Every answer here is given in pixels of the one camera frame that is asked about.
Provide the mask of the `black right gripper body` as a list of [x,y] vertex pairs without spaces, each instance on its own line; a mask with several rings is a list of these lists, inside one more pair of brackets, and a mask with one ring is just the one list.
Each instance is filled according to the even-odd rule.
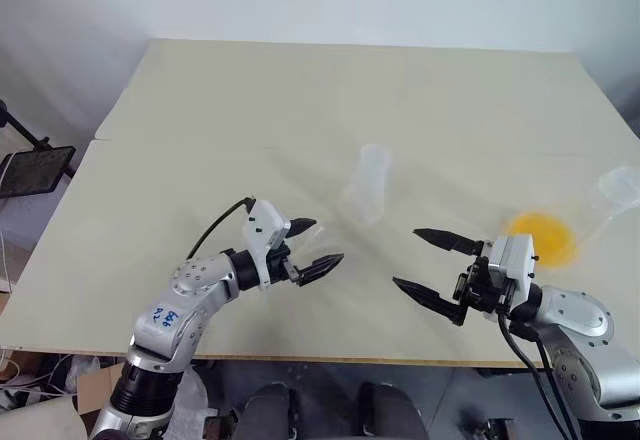
[[511,281],[507,279],[501,260],[506,240],[494,242],[457,239],[452,249],[474,256],[474,262],[458,277],[453,299],[457,301],[454,318],[465,318],[469,308],[484,313],[507,315],[511,301]]

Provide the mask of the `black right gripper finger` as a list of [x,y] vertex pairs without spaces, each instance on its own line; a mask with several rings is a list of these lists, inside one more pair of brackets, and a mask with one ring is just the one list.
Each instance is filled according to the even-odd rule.
[[468,256],[479,256],[484,248],[483,241],[475,241],[451,231],[418,228],[413,233],[431,245],[446,251],[456,251]]
[[463,300],[467,293],[467,281],[462,276],[459,277],[454,288],[454,302],[443,299],[440,294],[431,288],[425,287],[416,282],[393,277],[394,284],[412,300],[422,307],[446,317],[456,326],[462,326],[466,319],[468,305]]

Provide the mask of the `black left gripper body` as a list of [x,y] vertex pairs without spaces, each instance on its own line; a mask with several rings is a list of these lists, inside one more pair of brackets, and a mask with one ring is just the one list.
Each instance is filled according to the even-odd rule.
[[301,285],[301,271],[292,263],[290,255],[291,249],[285,242],[267,253],[266,265],[271,285],[282,281]]

